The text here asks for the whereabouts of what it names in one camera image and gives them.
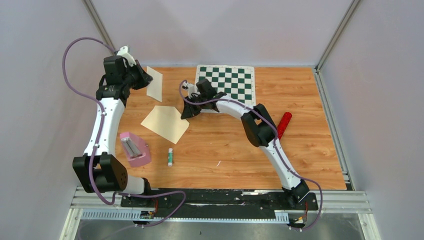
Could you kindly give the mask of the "tan paper letter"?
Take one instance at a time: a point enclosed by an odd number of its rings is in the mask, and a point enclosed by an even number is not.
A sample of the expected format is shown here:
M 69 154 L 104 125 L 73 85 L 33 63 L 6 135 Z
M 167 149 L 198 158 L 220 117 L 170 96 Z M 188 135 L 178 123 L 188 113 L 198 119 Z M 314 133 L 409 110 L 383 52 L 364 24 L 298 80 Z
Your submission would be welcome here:
M 146 72 L 152 77 L 152 81 L 146 88 L 146 95 L 162 102 L 163 74 L 149 66 L 146 67 Z

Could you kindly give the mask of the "cream envelope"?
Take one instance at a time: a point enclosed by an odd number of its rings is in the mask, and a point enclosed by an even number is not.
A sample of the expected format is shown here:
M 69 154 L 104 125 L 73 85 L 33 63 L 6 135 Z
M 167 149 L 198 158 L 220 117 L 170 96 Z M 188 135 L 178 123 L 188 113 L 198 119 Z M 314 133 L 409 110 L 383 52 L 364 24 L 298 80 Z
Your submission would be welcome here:
M 174 106 L 156 105 L 140 123 L 162 138 L 177 144 L 190 123 L 181 119 L 181 113 Z

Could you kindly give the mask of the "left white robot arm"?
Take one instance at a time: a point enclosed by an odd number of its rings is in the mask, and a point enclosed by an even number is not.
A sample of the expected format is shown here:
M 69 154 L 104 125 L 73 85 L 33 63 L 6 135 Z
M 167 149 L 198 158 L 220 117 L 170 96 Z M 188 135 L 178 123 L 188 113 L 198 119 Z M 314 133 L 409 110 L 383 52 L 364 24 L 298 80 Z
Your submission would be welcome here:
M 134 196 L 140 206 L 149 206 L 153 193 L 145 178 L 128 174 L 116 158 L 119 123 L 126 108 L 130 90 L 145 88 L 153 80 L 129 53 L 117 53 L 103 60 L 102 76 L 94 100 L 96 119 L 91 138 L 82 156 L 74 157 L 72 168 L 87 193 L 118 192 Z

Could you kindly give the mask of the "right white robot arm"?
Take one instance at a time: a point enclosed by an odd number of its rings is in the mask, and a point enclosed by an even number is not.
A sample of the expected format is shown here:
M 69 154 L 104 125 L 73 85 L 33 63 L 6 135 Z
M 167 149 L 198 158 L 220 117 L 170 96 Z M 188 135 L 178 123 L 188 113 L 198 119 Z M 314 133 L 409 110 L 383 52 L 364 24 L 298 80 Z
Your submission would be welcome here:
M 183 91 L 187 91 L 187 96 L 182 98 L 181 119 L 198 116 L 202 110 L 213 110 L 241 121 L 248 141 L 266 155 L 277 173 L 286 204 L 298 209 L 305 203 L 310 189 L 285 154 L 277 127 L 263 104 L 253 106 L 238 101 L 225 92 L 218 92 L 207 79 L 196 84 L 183 80 L 179 84 L 179 93 Z

